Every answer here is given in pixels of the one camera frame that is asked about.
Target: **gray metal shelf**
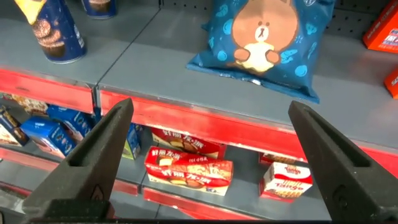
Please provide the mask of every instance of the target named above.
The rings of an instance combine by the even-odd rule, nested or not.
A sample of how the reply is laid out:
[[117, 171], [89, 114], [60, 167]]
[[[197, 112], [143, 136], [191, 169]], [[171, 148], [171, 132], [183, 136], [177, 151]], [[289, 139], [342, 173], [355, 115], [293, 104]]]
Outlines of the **gray metal shelf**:
[[67, 0], [88, 46], [81, 60], [66, 65], [49, 62], [25, 16], [14, 1], [0, 2], [0, 67], [76, 85], [95, 85], [159, 10], [157, 0], [119, 1], [119, 14], [109, 20], [89, 18], [81, 1]]
[[252, 217], [271, 220], [330, 220], [326, 205], [316, 186], [305, 192], [294, 203], [284, 203], [259, 198], [258, 183], [266, 167], [258, 164], [259, 154], [236, 147], [229, 147], [225, 159], [234, 162], [233, 181], [226, 195], [219, 196], [173, 185], [150, 182], [148, 176], [142, 187], [159, 190]]
[[[0, 181], [33, 191], [49, 173], [8, 161], [0, 162]], [[141, 195], [135, 197], [121, 192], [111, 194], [115, 215], [121, 218], [155, 218], [159, 204], [145, 201]]]
[[[15, 117], [19, 122], [23, 123], [24, 121], [29, 119], [29, 115], [19, 105], [15, 103], [9, 103], [4, 100], [0, 100], [0, 105], [1, 104], [7, 104], [8, 106], [10, 106], [10, 114], [12, 114], [13, 117]], [[144, 132], [141, 135], [141, 142], [142, 149], [139, 157], [135, 161], [122, 157], [117, 174], [117, 178], [119, 180], [137, 184], [138, 186], [141, 184], [146, 173], [145, 167], [143, 166], [146, 152], [150, 148], [150, 146], [153, 145], [152, 133], [150, 129], [144, 129]], [[53, 156], [49, 153], [43, 152], [32, 141], [29, 141], [24, 147], [3, 145], [0, 145], [0, 147], [12, 149], [17, 152], [39, 157], [41, 159], [50, 160], [53, 162], [61, 162], [62, 160], [57, 156]]]
[[[210, 6], [203, 10], [206, 2], [211, 1], [199, 7], [197, 1], [165, 1], [164, 8], [103, 77], [99, 87], [248, 116], [275, 126], [289, 125], [287, 110], [296, 98], [185, 68], [197, 52], [206, 48], [206, 32], [200, 27], [209, 18]], [[367, 50], [359, 40], [375, 18], [375, 14], [335, 10], [322, 40], [313, 79], [321, 103], [304, 103], [362, 145], [375, 144], [373, 148], [398, 153], [394, 149], [398, 146], [398, 102], [382, 84], [396, 66], [398, 56]]]

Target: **cartoon bear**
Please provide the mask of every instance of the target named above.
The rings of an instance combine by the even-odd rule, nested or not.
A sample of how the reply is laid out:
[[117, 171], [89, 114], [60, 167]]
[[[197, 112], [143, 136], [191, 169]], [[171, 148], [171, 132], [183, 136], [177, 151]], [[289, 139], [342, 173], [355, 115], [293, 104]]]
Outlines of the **cartoon bear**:
[[234, 66], [262, 75], [280, 63], [280, 52], [293, 42], [298, 26], [293, 0], [248, 0], [232, 25]]

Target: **snack canister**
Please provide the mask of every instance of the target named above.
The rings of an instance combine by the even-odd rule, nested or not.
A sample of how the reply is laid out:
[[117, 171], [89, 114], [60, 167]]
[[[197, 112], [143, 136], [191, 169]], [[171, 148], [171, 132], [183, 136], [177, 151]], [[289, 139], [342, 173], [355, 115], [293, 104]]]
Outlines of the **snack canister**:
[[107, 19], [116, 15], [116, 0], [81, 0], [88, 16]]
[[15, 0], [33, 28], [45, 56], [54, 63], [74, 62], [86, 47], [65, 0]]

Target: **blue snack bag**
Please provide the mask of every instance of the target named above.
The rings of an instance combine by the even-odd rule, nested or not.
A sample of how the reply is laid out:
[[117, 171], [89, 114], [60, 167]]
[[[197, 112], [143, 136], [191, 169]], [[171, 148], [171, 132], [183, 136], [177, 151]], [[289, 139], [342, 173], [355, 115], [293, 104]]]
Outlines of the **blue snack bag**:
[[312, 89], [318, 46], [335, 0], [214, 0], [202, 26], [208, 48], [188, 69], [253, 82], [319, 102]]

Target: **red snack box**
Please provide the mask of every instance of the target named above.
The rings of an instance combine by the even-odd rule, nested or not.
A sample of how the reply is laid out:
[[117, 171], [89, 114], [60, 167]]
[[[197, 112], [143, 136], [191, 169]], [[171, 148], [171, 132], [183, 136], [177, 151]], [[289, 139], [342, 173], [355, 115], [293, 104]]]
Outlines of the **red snack box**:
[[392, 0], [363, 36], [371, 50], [398, 53], [398, 0]]
[[312, 186], [309, 168], [272, 163], [259, 183], [260, 197], [293, 202]]
[[270, 165], [273, 162], [283, 162], [285, 164], [294, 164], [297, 161], [296, 157], [288, 156], [280, 153], [260, 153], [259, 163], [264, 165]]
[[173, 131], [151, 128], [155, 142], [159, 142], [173, 149], [184, 152], [201, 154], [214, 159], [223, 159], [226, 145], [214, 142], [204, 141], [186, 134], [180, 134]]
[[224, 196], [233, 163], [198, 154], [152, 146], [145, 159], [150, 181]]
[[384, 79], [384, 85], [391, 93], [393, 99], [398, 100], [398, 68]]

